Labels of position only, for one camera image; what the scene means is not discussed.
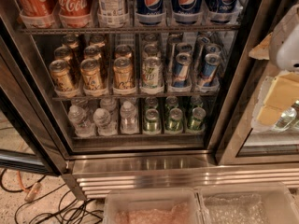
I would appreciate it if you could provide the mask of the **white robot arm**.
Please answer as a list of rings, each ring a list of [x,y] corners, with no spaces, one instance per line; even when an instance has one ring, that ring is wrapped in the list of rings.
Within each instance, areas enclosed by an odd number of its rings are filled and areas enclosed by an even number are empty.
[[[272,129],[282,113],[299,99],[299,5],[292,6],[258,46],[250,58],[267,60],[279,73],[267,77],[260,88],[252,114],[251,128],[257,132]]]

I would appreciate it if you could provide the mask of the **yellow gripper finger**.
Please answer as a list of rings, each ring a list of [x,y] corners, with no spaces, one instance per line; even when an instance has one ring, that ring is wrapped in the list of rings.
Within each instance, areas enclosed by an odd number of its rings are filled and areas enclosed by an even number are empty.
[[[299,99],[299,73],[281,71],[277,76],[267,76],[259,89],[257,103],[252,113],[254,132],[269,131],[282,113]]]
[[[269,60],[269,46],[273,33],[268,34],[263,41],[249,52],[250,58]]]

